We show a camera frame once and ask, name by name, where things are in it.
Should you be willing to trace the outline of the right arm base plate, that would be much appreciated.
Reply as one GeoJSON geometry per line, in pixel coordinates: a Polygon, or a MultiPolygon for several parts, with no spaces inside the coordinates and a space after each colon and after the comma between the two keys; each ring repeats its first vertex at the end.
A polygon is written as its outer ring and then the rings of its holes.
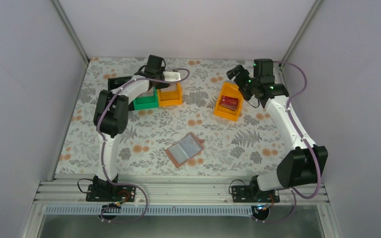
{"type": "Polygon", "coordinates": [[[230,188],[234,203],[278,203],[280,196],[276,190],[260,191],[248,185],[233,185],[230,188]]]}

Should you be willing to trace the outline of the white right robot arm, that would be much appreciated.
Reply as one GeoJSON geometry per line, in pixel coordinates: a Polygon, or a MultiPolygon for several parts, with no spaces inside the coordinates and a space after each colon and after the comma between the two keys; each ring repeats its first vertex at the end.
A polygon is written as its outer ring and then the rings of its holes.
{"type": "Polygon", "coordinates": [[[292,106],[292,99],[283,84],[275,83],[271,59],[255,59],[253,75],[238,65],[227,71],[227,77],[238,86],[245,100],[255,97],[263,109],[271,114],[282,137],[287,155],[275,171],[253,176],[236,192],[236,202],[268,202],[282,189],[291,189],[303,199],[314,198],[321,185],[321,175],[328,151],[308,135],[292,106]]]}

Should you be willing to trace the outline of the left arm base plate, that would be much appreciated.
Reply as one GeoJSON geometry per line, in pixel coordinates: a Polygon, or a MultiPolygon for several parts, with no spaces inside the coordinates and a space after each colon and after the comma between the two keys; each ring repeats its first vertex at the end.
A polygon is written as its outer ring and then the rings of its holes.
{"type": "Polygon", "coordinates": [[[87,202],[134,202],[136,187],[134,186],[110,186],[98,187],[89,185],[85,200],[87,202]]]}

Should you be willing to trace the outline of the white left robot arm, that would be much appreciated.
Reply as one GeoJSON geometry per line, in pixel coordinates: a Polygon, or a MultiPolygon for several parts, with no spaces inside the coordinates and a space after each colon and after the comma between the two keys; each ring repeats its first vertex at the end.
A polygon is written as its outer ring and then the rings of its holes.
{"type": "Polygon", "coordinates": [[[110,78],[108,89],[99,93],[94,125],[100,135],[99,170],[93,178],[92,186],[110,196],[118,194],[118,170],[115,155],[120,135],[127,128],[129,106],[141,94],[151,89],[163,89],[187,79],[190,74],[181,76],[180,69],[166,70],[165,59],[150,55],[147,63],[132,76],[110,78]]]}

